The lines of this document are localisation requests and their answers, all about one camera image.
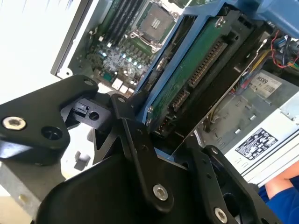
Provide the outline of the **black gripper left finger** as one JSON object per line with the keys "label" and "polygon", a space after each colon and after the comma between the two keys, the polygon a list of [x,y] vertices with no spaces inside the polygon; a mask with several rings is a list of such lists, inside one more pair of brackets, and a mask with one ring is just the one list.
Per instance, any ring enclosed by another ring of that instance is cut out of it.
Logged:
{"label": "black gripper left finger", "polygon": [[160,161],[136,114],[148,97],[102,94],[84,75],[74,75],[0,107],[0,158],[29,164],[58,163],[70,143],[69,130],[79,123],[95,132],[95,154],[102,161],[123,152],[133,167],[136,190],[152,210],[168,213],[174,205],[168,185],[157,175]]}

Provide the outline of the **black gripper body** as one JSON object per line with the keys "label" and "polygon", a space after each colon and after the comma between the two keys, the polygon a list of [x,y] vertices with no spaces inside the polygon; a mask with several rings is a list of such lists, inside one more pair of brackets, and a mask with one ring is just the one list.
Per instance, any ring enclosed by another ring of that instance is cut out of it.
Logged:
{"label": "black gripper body", "polygon": [[[209,224],[199,203],[192,161],[182,169],[161,162],[174,199],[170,212],[149,208],[137,192],[122,155],[111,156],[56,186],[40,205],[37,224]],[[215,170],[223,198],[236,224],[278,224],[280,220],[235,172]]]}

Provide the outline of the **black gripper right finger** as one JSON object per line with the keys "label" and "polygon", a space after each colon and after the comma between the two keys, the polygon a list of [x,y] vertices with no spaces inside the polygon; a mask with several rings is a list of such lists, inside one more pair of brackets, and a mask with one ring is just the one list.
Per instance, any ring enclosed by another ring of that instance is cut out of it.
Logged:
{"label": "black gripper right finger", "polygon": [[209,157],[199,149],[190,149],[192,171],[199,192],[199,203],[203,206],[210,224],[236,224],[230,214],[218,184]]}

